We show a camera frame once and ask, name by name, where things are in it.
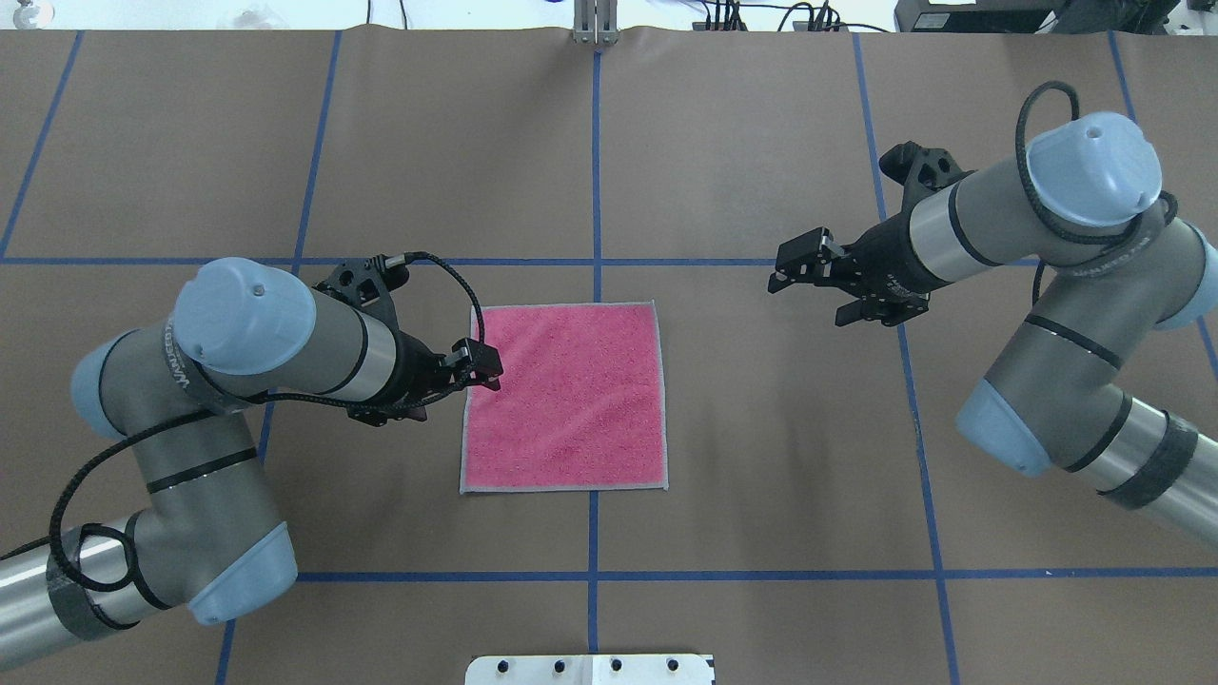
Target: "black stripe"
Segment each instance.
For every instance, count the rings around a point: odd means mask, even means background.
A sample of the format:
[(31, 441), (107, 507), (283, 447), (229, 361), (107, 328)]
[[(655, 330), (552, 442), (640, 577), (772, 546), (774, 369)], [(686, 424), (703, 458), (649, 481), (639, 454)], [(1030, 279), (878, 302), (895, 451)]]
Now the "black stripe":
[(951, 222), (951, 232), (956, 234), (956, 240), (959, 240), (960, 246), (963, 247), (966, 252), (968, 252), (968, 256), (977, 260), (978, 262), (988, 267), (1002, 266), (999, 262), (995, 262), (993, 260), (987, 260), (984, 256), (982, 256), (982, 254), (977, 251), (977, 247), (973, 247), (973, 244), (968, 240), (968, 236), (965, 235), (965, 229), (960, 227), (960, 215), (956, 213), (957, 190), (960, 190), (960, 183), (952, 185), (951, 194), (948, 195), (948, 221)]
[(93, 616), (97, 617), (97, 620), (100, 620), (102, 625), (105, 625), (111, 630), (130, 630), (132, 628), (135, 628), (136, 625), (140, 624), (140, 622), (138, 620), (135, 623), (118, 623), (117, 620), (106, 616), (106, 612), (101, 611), (101, 607), (99, 607), (93, 602), (89, 602), (89, 608), (93, 609)]
[[(68, 563), (78, 564), (79, 545), (79, 529), (73, 528), (63, 534), (63, 548), (68, 553)], [(63, 575), (50, 555), (46, 557), (46, 596), (55, 617), (60, 619), (60, 625), (78, 640), (89, 642), (113, 635), (110, 626), (97, 620), (84, 586)]]
[(128, 335), (135, 333), (136, 330), (139, 330), (139, 329), (138, 328), (133, 328), (133, 329), (128, 330), (127, 333), (119, 335), (114, 340), (114, 342), (110, 346), (110, 349), (106, 350), (106, 357), (104, 360), (101, 360), (101, 373), (97, 374), (97, 399), (99, 399), (97, 403), (101, 405), (101, 416), (105, 417), (106, 423), (108, 423), (110, 427), (113, 428), (114, 430), (118, 430), (118, 428), (117, 428), (118, 424), (116, 424), (110, 418), (110, 414), (106, 413), (106, 405), (105, 405), (105, 402), (100, 401), (100, 399), (101, 399), (101, 375), (104, 373), (106, 373), (106, 362), (108, 362), (110, 361), (110, 356), (114, 353), (114, 347), (117, 347), (118, 344), (122, 342), (124, 338), (127, 338)]
[(364, 357), (368, 356), (368, 324), (364, 323), (364, 317), (359, 312), (354, 313), (356, 318), (359, 319), (359, 334), (363, 336), (363, 341), (359, 344), (359, 358), (356, 360), (356, 366), (351, 367), (351, 373), (347, 374), (347, 378), (343, 378), (342, 382), (334, 388), (318, 392), (318, 395), (329, 395), (330, 392), (342, 390), (348, 383), (351, 383), (351, 379), (359, 373), (359, 367), (364, 366)]
[(1030, 323), (1037, 328), (1043, 328), (1049, 333), (1052, 333), (1054, 335), (1060, 335), (1066, 340), (1069, 340), (1071, 342), (1078, 345), (1079, 347), (1086, 350), (1088, 352), (1095, 355), (1096, 357), (1100, 357), (1101, 360), (1108, 362), (1110, 364), (1112, 364), (1113, 368), (1119, 369), (1121, 366), (1125, 363), (1124, 360), (1122, 360), (1116, 355), (1116, 352), (1105, 347), (1104, 345), (1100, 345), (1095, 340), (1091, 340), (1090, 338), (1083, 335), (1082, 333), (1074, 330), (1073, 328), (1066, 328), (1065, 325), (1055, 321), (1049, 321), (1045, 317), (1039, 317), (1037, 314), (1028, 314), (1028, 318), (1023, 319), (1023, 322)]
[(1068, 473), (1078, 473), (1084, 468), (1091, 466), (1091, 462), (1094, 462), (1096, 457), (1099, 457), (1101, 453), (1104, 453), (1105, 450), (1108, 449), (1108, 445), (1112, 444), (1112, 440), (1117, 436), (1117, 433), (1121, 433), (1121, 427), (1125, 424), (1125, 419), (1129, 418), (1129, 411), (1133, 408), (1134, 408), (1133, 397), (1130, 397), (1127, 394), (1122, 394), (1121, 410), (1117, 411), (1117, 417), (1112, 419), (1112, 424), (1108, 425), (1108, 430), (1106, 430), (1104, 435), (1100, 436), (1100, 440), (1095, 444), (1095, 447), (1091, 447), (1090, 452), (1083, 455), (1083, 458), (1066, 467), (1066, 470)]
[(1129, 480), (1100, 492), (1100, 496), (1127, 509), (1145, 507), (1175, 484), (1192, 461), (1196, 449), (1196, 429), (1189, 422), (1167, 414), (1167, 431), (1146, 463)]
[[(127, 519), (127, 525), (123, 527), (123, 535), (132, 541), (133, 547), (135, 546), (135, 522), (140, 518), (141, 513), (144, 512), (133, 513), (132, 518)], [(161, 598), (152, 592), (152, 589), (149, 587), (149, 581), (144, 578), (144, 572), (140, 570), (139, 553), (133, 555), (132, 568), (135, 569), (135, 573), (132, 575), (132, 583), (135, 584), (135, 589), (139, 590), (144, 601), (161, 611), (172, 609), (173, 607), (162, 602)]]
[(199, 464), (194, 468), (188, 468), (186, 470), (179, 470), (173, 475), (167, 475), (164, 478), (153, 480), (147, 484), (149, 495), (155, 495), (166, 488), (173, 488), (174, 485), (181, 485), (183, 483), (194, 480), (196, 478), (202, 478), (209, 473), (216, 473), (222, 468), (228, 468), (241, 462), (247, 462), (252, 458), (257, 458), (258, 452), (250, 447), (241, 452), (234, 452), (227, 457), (220, 457), (218, 460), (212, 460), (207, 463)]

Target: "metal bracket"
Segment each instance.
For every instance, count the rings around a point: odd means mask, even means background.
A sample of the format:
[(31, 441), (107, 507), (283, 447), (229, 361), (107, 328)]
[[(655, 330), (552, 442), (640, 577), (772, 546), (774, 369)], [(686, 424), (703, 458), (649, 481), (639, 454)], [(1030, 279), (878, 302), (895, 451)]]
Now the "metal bracket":
[(618, 0), (575, 0), (571, 38), (591, 45), (618, 43)]
[(465, 685), (714, 685), (710, 655), (566, 655), (479, 657)]

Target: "white plastic mount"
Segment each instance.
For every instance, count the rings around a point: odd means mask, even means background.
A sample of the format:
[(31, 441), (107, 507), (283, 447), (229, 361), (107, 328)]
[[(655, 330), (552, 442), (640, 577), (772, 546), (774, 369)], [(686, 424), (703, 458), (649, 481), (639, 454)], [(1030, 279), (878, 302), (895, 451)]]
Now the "white plastic mount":
[(715, 685), (710, 655), (479, 657), (465, 685)]

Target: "blue tape line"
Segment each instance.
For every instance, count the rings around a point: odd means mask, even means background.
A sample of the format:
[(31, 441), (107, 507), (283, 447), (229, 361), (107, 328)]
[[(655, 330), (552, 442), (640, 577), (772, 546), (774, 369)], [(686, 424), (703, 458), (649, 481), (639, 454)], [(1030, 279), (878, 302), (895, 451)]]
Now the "blue tape line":
[(1134, 99), (1129, 95), (1129, 82), (1125, 80), (1125, 66), (1121, 61), (1121, 48), (1117, 45), (1117, 33), (1114, 30), (1108, 30), (1108, 49), (1112, 51), (1112, 63), (1117, 67), (1121, 95), (1125, 99), (1125, 112), (1134, 123), (1138, 123), (1138, 112), (1134, 111)]
[(34, 169), (38, 167), (38, 158), (43, 156), (43, 145), (51, 133), (51, 122), (55, 121), (55, 112), (60, 108), (60, 100), (63, 99), (63, 90), (68, 87), (68, 77), (72, 76), (72, 67), (76, 57), (80, 52), (80, 43), (84, 40), (84, 32), (78, 30), (76, 40), (72, 41), (72, 51), (68, 52), (68, 61), (63, 65), (63, 73), (60, 74), (60, 84), (55, 88), (55, 96), (51, 98), (51, 106), (46, 110), (46, 118), (43, 119), (43, 128), (38, 132), (38, 140), (34, 143), (34, 151), (29, 155), (29, 163), (26, 165), (26, 176), (21, 178), (21, 188), (17, 189), (17, 197), (12, 201), (12, 211), (9, 212), (9, 223), (0, 236), (0, 257), (9, 251), (9, 243), (12, 240), (12, 232), (17, 229), (17, 217), (21, 215), (21, 206), (26, 204), (26, 193), (29, 183), (34, 179)]
[(800, 580), (933, 580), (929, 569), (896, 570), (603, 570), (604, 583), (773, 583)]
[(592, 54), (592, 301), (600, 301), (600, 57)]
[(308, 218), (313, 211), (313, 190), (317, 188), (317, 168), (322, 163), (322, 143), (325, 140), (325, 121), (330, 116), (330, 94), (334, 93), (334, 73), (339, 68), (339, 48), (342, 45), (342, 32), (334, 32), (334, 46), (330, 48), (330, 69), (325, 77), (325, 93), (322, 95), (322, 113), (317, 118), (317, 138), (313, 140), (313, 160), (308, 167), (308, 184), (304, 185), (304, 204), (301, 206), (301, 224), (296, 232), (296, 251), (292, 252), (292, 275), (300, 275), (301, 258), (304, 256), (304, 236), (308, 234)]
[(722, 258), (680, 258), (680, 257), (625, 257), (602, 260), (607, 267), (770, 267), (773, 258), (722, 257)]
[[(604, 255), (600, 245), (600, 60), (599, 50), (592, 54), (592, 301), (600, 301)], [(599, 586), (600, 568), (600, 492), (588, 492), (588, 653), (600, 650)]]
[(948, 603), (948, 583), (943, 573), (943, 555), (939, 548), (939, 525), (934, 516), (934, 495), (931, 491), (931, 469), (926, 463), (926, 440), (922, 434), (922, 416), (918, 411), (917, 385), (914, 382), (914, 364), (910, 360), (909, 338), (905, 324), (896, 327), (896, 339), (901, 347), (901, 368), (905, 372), (905, 392), (914, 417), (914, 435), (917, 440), (918, 478), (922, 481), (922, 507), (926, 511), (927, 535), (931, 539), (931, 563), (934, 566), (934, 586), (939, 595), (939, 619), (943, 623), (943, 644), (948, 655), (948, 675), (952, 685), (960, 685), (960, 667), (956, 659), (956, 639), (951, 625), (951, 607)]
[[(867, 130), (867, 151), (871, 155), (871, 179), (876, 189), (876, 211), (879, 221), (888, 216), (884, 205), (884, 193), (879, 184), (879, 155), (876, 151), (876, 130), (871, 119), (871, 100), (867, 95), (867, 73), (862, 61), (862, 44), (859, 34), (851, 34), (854, 41), (854, 63), (859, 74), (859, 98), (862, 101), (862, 124)], [(909, 340), (905, 336), (905, 324), (896, 327), (896, 339), (901, 349), (901, 368), (905, 372), (905, 391), (914, 418), (914, 434), (917, 440), (917, 461), (922, 480), (922, 506), (926, 512), (926, 528), (931, 539), (931, 561), (934, 566), (934, 586), (939, 595), (939, 619), (943, 624), (943, 645), (948, 658), (948, 675), (951, 685), (960, 685), (960, 668), (956, 661), (956, 639), (951, 626), (951, 608), (948, 603), (948, 583), (943, 575), (943, 556), (939, 553), (939, 528), (934, 517), (934, 496), (931, 492), (931, 472), (926, 463), (926, 441), (922, 438), (922, 418), (917, 405), (917, 389), (914, 384), (914, 366), (910, 362)]]
[(1209, 357), (1209, 369), (1218, 380), (1218, 353), (1214, 352), (1214, 341), (1209, 338), (1209, 327), (1206, 325), (1205, 317), (1197, 317), (1197, 332), (1201, 333), (1201, 344), (1206, 346), (1206, 355)]
[(862, 44), (859, 43), (857, 33), (851, 33), (850, 40), (854, 43), (854, 68), (859, 77), (859, 99), (862, 102), (862, 127), (867, 132), (871, 183), (876, 188), (876, 211), (879, 213), (879, 221), (884, 221), (888, 218), (888, 207), (884, 206), (884, 189), (879, 183), (879, 154), (876, 152), (876, 129), (871, 124), (871, 99), (867, 96), (867, 73), (862, 66)]
[(224, 641), (220, 642), (220, 658), (216, 664), (216, 685), (224, 685), (228, 680), (228, 661), (233, 653), (233, 631), (235, 630), (235, 618), (224, 624)]
[[(1218, 578), (1218, 567), (963, 568), (843, 570), (598, 570), (597, 583), (834, 583), (1062, 578)], [(587, 583), (583, 570), (306, 572), (300, 583)]]
[(297, 583), (586, 583), (585, 570), (306, 572)]
[(988, 568), (945, 570), (950, 580), (1012, 580), (1055, 578), (1218, 578), (1218, 567), (1113, 568)]
[(600, 650), (597, 636), (597, 581), (600, 575), (600, 492), (588, 492), (588, 653)]
[(596, 260), (587, 260), (580, 257), (456, 257), (448, 260), (452, 264), (458, 266), (473, 266), (473, 267), (591, 267), (596, 263)]

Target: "black electronic device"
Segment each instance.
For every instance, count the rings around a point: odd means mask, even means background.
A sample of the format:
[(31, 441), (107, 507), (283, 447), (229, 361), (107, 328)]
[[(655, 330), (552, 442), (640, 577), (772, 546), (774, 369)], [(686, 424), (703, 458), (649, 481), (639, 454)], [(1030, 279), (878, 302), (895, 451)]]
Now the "black electronic device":
[(939, 5), (929, 0), (896, 0), (896, 28), (914, 33), (1035, 33), (1057, 0), (977, 0)]

